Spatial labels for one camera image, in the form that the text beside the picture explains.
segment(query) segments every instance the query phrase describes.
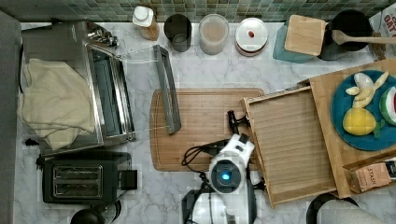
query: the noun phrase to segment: teal container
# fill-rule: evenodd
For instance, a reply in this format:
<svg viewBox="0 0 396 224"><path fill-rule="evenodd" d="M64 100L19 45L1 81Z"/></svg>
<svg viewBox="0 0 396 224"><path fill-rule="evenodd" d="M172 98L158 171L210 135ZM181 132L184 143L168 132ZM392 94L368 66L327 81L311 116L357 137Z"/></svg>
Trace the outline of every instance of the teal container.
<svg viewBox="0 0 396 224"><path fill-rule="evenodd" d="M276 42L273 57L278 60L291 63L305 63L314 58L314 55L293 52L285 49L286 34L288 32L287 23L280 27L276 34Z"/></svg>

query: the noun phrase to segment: lemon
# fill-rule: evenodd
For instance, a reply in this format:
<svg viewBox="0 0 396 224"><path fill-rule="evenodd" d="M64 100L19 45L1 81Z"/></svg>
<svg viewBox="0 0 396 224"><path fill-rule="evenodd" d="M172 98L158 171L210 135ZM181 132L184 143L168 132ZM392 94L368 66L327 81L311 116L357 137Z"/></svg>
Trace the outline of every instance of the lemon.
<svg viewBox="0 0 396 224"><path fill-rule="evenodd" d="M365 135L375 130L374 116L366 109L351 108L346 112L343 120L344 129L354 135Z"/></svg>

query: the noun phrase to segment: black cup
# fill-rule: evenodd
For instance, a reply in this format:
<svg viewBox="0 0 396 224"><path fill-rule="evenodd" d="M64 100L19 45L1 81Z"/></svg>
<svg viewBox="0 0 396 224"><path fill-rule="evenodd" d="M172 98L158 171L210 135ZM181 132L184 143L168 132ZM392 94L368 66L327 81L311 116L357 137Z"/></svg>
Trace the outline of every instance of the black cup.
<svg viewBox="0 0 396 224"><path fill-rule="evenodd" d="M345 10L337 14L335 18L326 25L321 53L321 60L333 61L341 58L349 51L357 51L367 46L367 43L346 42L342 45L335 43L332 31L340 30L350 36L371 36L373 28L369 19L357 10Z"/></svg>
<svg viewBox="0 0 396 224"><path fill-rule="evenodd" d="M169 17L163 26L166 37L171 41L173 48L179 52L190 48L191 30L189 18L180 14Z"/></svg>

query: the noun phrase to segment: watermelon slice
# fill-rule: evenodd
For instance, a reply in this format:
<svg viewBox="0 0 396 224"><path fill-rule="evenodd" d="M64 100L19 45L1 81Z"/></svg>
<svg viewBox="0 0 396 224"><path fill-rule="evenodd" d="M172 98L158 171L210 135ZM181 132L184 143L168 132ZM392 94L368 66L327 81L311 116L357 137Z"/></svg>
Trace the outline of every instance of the watermelon slice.
<svg viewBox="0 0 396 224"><path fill-rule="evenodd" d="M391 125L396 126L396 88L387 89L381 96L379 101L379 110L385 121Z"/></svg>

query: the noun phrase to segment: wooden spoon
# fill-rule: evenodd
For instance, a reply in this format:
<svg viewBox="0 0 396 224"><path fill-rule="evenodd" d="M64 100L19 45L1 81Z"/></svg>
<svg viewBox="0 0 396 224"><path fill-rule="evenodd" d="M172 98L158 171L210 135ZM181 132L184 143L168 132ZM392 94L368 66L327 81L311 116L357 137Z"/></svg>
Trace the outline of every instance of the wooden spoon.
<svg viewBox="0 0 396 224"><path fill-rule="evenodd" d="M340 30L332 31L332 38L335 43L342 45L346 42L363 42L363 43L376 43L376 44L396 44L396 37L354 37L344 34Z"/></svg>

